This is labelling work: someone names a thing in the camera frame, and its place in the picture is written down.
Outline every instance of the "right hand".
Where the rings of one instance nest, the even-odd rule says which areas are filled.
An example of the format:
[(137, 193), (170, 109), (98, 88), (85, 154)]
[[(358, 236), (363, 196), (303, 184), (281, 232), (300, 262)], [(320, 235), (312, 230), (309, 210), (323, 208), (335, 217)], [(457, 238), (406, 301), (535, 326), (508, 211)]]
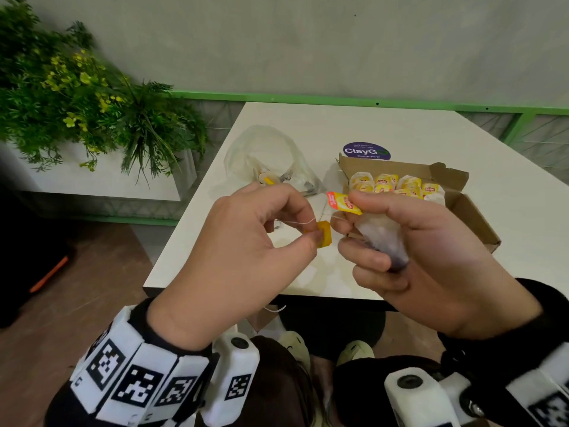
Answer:
[[(359, 286), (376, 291), (405, 316), (449, 337), (487, 339), (542, 312), (539, 302), (492, 257), (478, 237), (442, 205), (394, 193), (352, 191), (366, 213), (401, 224), (409, 264), (388, 272), (391, 260), (345, 237), (338, 250), (355, 263)], [(359, 216), (336, 213), (332, 227), (348, 234)]]

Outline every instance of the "white planter box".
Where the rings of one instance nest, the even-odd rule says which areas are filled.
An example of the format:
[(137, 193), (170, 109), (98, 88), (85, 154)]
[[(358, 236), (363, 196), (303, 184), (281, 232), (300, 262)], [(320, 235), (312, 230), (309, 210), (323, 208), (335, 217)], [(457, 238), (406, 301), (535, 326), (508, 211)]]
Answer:
[(156, 178), (145, 169), (146, 179), (134, 164), (130, 175), (121, 172), (122, 152), (113, 151), (97, 158), (94, 172), (79, 166), (88, 160), (81, 144), (64, 143), (60, 147), (63, 164), (37, 172), (33, 165), (22, 159), (22, 154), (12, 144), (0, 142), (1, 171), (14, 188), (23, 191), (69, 193), (73, 195), (130, 197), (179, 201), (196, 179), (196, 169), (191, 151), (184, 151), (180, 168), (174, 174)]

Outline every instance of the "green plant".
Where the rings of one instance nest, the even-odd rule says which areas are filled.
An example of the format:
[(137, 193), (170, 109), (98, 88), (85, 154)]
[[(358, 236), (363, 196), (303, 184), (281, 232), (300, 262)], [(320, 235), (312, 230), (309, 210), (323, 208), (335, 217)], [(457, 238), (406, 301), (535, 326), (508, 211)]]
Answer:
[(64, 33), (38, 28), (25, 0), (0, 9), (0, 139), (14, 143), (38, 170), (62, 162), (59, 145), (82, 143), (94, 171), (97, 156), (124, 150), (121, 165), (134, 163), (153, 176), (170, 175), (183, 150), (203, 154), (207, 129), (168, 85), (133, 83), (92, 51), (82, 23)]

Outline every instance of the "purple sticker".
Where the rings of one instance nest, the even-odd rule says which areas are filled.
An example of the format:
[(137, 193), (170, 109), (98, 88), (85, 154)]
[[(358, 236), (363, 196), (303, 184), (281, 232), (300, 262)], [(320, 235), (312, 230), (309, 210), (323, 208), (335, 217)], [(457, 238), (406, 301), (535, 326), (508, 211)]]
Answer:
[(344, 153), (348, 157), (360, 157), (362, 159), (391, 159), (388, 150), (369, 142), (352, 142), (344, 145)]

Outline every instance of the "hand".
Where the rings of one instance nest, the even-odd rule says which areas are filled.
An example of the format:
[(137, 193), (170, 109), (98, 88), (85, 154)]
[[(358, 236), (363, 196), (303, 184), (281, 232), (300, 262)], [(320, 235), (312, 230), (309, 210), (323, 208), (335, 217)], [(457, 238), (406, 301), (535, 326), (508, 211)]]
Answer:
[[(405, 316), (450, 337), (487, 339), (541, 313), (539, 302), (444, 206), (394, 193), (353, 191), (349, 199), (402, 226), (410, 260), (398, 273), (388, 272), (389, 256), (359, 240), (346, 237), (338, 250), (356, 264), (359, 286), (376, 291)], [(347, 234), (358, 217), (342, 213), (331, 224)]]
[[(275, 219), (308, 233), (274, 248), (267, 232)], [(150, 305), (148, 324), (177, 347), (201, 350), (292, 283), (321, 239), (312, 207), (288, 184), (253, 183), (222, 197), (186, 264)]]

